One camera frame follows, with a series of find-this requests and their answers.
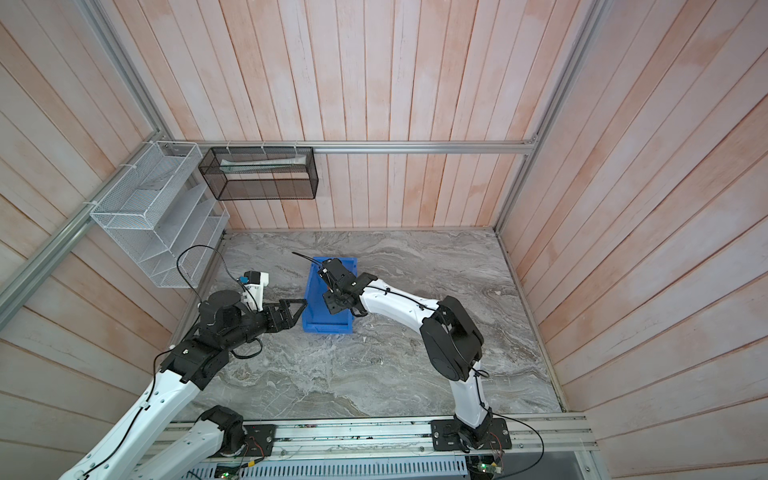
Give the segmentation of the blue plastic bin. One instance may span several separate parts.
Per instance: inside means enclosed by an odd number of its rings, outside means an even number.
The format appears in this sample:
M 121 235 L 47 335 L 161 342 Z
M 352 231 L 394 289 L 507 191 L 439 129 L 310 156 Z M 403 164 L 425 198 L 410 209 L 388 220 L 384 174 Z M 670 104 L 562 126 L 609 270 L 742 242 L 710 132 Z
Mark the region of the blue plastic bin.
M 329 257 L 315 257 L 320 260 Z M 339 258 L 342 264 L 357 276 L 358 259 L 354 257 Z M 331 314 L 322 295 L 327 291 L 326 284 L 317 276 L 317 270 L 310 264 L 309 276 L 305 289 L 305 299 L 308 304 L 302 313 L 302 327 L 305 332 L 316 334 L 352 334 L 355 316 L 349 311 Z

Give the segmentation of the orange black handled screwdriver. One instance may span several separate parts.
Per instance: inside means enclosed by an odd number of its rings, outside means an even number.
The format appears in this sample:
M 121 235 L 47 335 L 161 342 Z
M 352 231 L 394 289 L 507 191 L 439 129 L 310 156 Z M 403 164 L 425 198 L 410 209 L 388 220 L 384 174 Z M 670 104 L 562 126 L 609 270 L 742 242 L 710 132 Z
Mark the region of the orange black handled screwdriver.
M 304 259 L 304 260 L 307 260 L 307 261 L 309 261 L 309 262 L 311 263 L 311 265 L 312 265 L 312 266 L 314 266 L 314 267 L 316 268 L 316 270 L 317 270 L 317 276 L 318 276 L 318 277 L 321 279 L 321 277 L 320 277 L 320 275 L 319 275 L 319 267 L 320 267 L 320 265 L 321 265 L 321 264 L 323 264 L 323 265 L 327 266 L 327 264 L 328 264 L 328 262 L 329 262 L 329 260 L 328 260 L 328 259 L 325 259 L 325 260 L 320 260 L 320 259 L 317 259 L 317 258 L 315 258 L 315 257 L 310 257 L 309 255 L 306 255 L 306 254 L 303 254 L 303 253 L 300 253 L 300 252 L 297 252 L 297 251 L 292 251 L 292 254 L 293 254 L 293 255 L 295 255 L 295 256 L 297 256 L 297 257 L 300 257 L 300 258 L 302 258 L 302 259 Z

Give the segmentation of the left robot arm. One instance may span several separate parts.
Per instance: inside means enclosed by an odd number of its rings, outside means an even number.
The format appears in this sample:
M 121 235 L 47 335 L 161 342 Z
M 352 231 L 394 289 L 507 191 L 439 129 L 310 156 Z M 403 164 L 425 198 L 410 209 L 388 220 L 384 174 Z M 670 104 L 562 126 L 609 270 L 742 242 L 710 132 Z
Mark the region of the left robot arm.
M 254 310 L 234 290 L 215 292 L 199 304 L 196 324 L 167 352 L 148 389 L 63 479 L 126 479 L 166 426 L 230 360 L 233 351 L 294 327 L 304 299 L 281 299 Z

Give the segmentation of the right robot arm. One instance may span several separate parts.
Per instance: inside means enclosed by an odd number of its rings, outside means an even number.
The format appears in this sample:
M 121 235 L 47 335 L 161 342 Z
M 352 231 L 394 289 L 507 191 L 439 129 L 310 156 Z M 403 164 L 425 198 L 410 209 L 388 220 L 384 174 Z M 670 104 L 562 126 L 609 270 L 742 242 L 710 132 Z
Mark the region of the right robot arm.
M 455 404 L 452 426 L 461 448 L 481 448 L 493 420 L 481 383 L 484 337 L 463 304 L 452 296 L 419 297 L 367 272 L 356 275 L 338 258 L 314 264 L 326 285 L 323 299 L 330 313 L 382 315 L 421 336 L 430 364 L 449 381 Z

